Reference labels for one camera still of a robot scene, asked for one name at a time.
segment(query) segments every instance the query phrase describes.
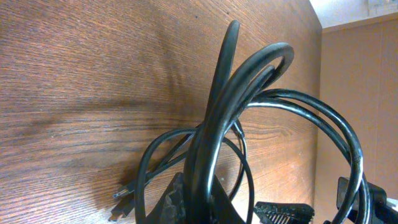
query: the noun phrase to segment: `black power cord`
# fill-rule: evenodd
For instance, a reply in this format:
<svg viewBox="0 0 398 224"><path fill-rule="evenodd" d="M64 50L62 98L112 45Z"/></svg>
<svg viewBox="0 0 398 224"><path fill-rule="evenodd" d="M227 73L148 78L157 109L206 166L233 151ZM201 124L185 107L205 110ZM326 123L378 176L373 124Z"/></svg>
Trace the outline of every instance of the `black power cord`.
<svg viewBox="0 0 398 224"><path fill-rule="evenodd" d="M371 201L368 184L363 173L361 145L352 127L333 108L312 96L294 90L265 90L288 69L293 61L293 48L286 43L272 44L254 53L230 78L238 30L239 22L233 21L226 32L203 123L197 128L177 129L156 138L148 146L141 159L136 181L119 189L114 197L134 192L134 199L127 205L134 204L136 222L144 223L146 218L144 187L157 174L186 158L183 172L183 201L187 222L211 223L214 221L212 220L211 188L220 146L222 142L225 142L234 150L241 161L238 179L229 195L229 200L231 201L234 198L242 181L243 173L246 171L249 182L249 211L246 221L251 223L254 210L254 184L246 161L247 146L244 132L238 118L246 108L279 108L293 112L317 125L336 144L351 166L345 198L331 223L344 222L351 211L351 206L358 192L359 210L355 223L367 223ZM277 58L282 58L282 60L276 68L268 65ZM324 119L310 110L282 98L301 101L323 113L339 127L345 140ZM237 135L243 153L229 139L225 138L229 129L232 129ZM153 172L148 172L149 160L156 148L164 141L182 134L185 134L185 137L173 147ZM171 160L190 139L192 139L192 142L189 150Z"/></svg>

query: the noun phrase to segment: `coiled cable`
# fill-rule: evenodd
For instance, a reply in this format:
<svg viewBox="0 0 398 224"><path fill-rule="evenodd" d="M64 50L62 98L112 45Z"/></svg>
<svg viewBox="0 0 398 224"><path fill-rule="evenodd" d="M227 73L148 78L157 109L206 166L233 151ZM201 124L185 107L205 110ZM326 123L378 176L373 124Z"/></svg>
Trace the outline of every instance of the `coiled cable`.
<svg viewBox="0 0 398 224"><path fill-rule="evenodd" d="M226 32L202 124L197 128L169 131L155 139L146 149L139 165L134 191L136 222L144 223L146 217L144 187L147 184L146 175L151 155L162 142L186 134L159 164L154 174L157 170L164 170L168 166L174 165L176 159L178 159L178 162L186 156L183 175L183 199L187 221L190 223L211 222L211 188L220 146L222 142L225 142L234 150L241 161L238 179L229 199L232 200L236 195L244 171L246 171L249 181L249 211L246 222L251 223L254 208L254 185L246 161L246 140L238 118L247 108L266 107L293 112L317 125L331 138L351 166L346 195L332 223L344 222L351 211L354 198L358 192L359 211L355 223L367 223L370 211L369 189L363 173L361 145L352 127L333 108L312 96L294 90L265 90L288 69L293 61L293 48L286 43L271 44L257 51L230 78L238 30L239 22L233 21ZM276 68L268 65L277 58L282 60ZM310 110L282 98L299 100L323 113L339 127L345 140L324 119ZM239 151L237 146L225 138L225 134L230 129L238 136L243 152ZM190 139L192 139L192 142L189 150L171 160L175 153Z"/></svg>

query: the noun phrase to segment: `wood grain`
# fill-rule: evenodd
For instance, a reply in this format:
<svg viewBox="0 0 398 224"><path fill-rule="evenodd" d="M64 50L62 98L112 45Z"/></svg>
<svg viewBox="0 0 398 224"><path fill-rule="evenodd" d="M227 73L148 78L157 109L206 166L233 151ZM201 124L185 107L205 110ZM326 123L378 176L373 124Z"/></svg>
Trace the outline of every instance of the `wood grain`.
<svg viewBox="0 0 398 224"><path fill-rule="evenodd" d="M134 178L147 145L202 121L233 19L241 23L233 70L288 42L295 60L273 87L319 93L322 30L308 1L5 0L0 17L2 223L107 223L112 194ZM316 128L272 109L241 121L256 200L312 204ZM238 165L223 148L217 175L227 191ZM147 211L178 170L146 188ZM247 192L245 180L236 207L246 209Z"/></svg>

